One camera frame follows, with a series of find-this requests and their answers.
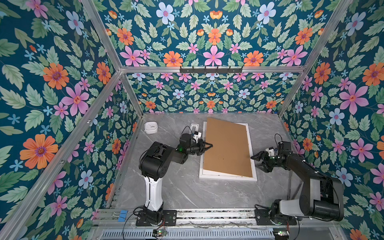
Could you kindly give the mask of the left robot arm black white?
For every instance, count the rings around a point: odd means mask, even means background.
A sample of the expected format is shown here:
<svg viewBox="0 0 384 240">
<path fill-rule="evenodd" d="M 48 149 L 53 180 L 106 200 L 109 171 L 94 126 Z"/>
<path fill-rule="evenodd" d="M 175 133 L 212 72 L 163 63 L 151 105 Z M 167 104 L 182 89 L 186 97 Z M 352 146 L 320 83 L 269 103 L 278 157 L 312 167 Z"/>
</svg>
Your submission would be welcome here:
<svg viewBox="0 0 384 240">
<path fill-rule="evenodd" d="M 163 177 L 172 162 L 183 165 L 190 155 L 201 156 L 213 144 L 202 139 L 195 140 L 192 134 L 182 134 L 177 147 L 154 142 L 141 156 L 139 169 L 146 182 L 146 202 L 143 213 L 152 222 L 158 223 L 164 215 L 162 198 Z"/>
</svg>

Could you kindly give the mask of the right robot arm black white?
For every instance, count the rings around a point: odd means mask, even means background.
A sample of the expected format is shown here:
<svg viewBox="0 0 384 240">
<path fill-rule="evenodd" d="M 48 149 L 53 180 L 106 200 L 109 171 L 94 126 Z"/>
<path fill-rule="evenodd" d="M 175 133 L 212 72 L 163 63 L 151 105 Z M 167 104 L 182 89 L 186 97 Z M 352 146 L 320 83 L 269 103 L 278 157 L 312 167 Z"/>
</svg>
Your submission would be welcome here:
<svg viewBox="0 0 384 240">
<path fill-rule="evenodd" d="M 295 217 L 314 218 L 325 222 L 340 222 L 344 218 L 343 186 L 339 179 L 330 178 L 315 170 L 303 156 L 292 150 L 289 142 L 267 148 L 253 155 L 256 168 L 271 173 L 283 168 L 295 173 L 303 182 L 298 199 L 277 199 L 268 208 L 268 218 L 274 223 L 290 221 Z"/>
</svg>

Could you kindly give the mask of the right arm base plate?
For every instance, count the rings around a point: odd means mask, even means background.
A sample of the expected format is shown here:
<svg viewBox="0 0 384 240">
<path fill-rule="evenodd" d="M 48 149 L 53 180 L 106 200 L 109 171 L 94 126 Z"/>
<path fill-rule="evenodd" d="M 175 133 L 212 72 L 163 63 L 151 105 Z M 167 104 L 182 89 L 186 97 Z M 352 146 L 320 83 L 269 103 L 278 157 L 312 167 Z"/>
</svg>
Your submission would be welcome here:
<svg viewBox="0 0 384 240">
<path fill-rule="evenodd" d="M 296 226 L 297 225 L 296 219 L 292 216 L 276 214 L 273 217 L 271 217 L 270 212 L 271 211 L 265 210 L 265 209 L 255 209 L 255 219 L 259 226 L 267 226 L 267 225 Z"/>
</svg>

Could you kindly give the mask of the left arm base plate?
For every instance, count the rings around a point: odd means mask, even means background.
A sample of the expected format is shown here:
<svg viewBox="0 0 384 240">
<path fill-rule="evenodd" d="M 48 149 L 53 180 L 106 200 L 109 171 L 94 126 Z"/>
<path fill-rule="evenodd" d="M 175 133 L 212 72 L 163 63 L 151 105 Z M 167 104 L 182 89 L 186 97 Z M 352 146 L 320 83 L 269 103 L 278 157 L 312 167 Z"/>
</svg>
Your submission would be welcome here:
<svg viewBox="0 0 384 240">
<path fill-rule="evenodd" d="M 137 227 L 160 227 L 161 225 L 175 226 L 177 221 L 176 210 L 159 210 L 158 212 L 150 210 L 139 211 L 136 220 Z"/>
</svg>

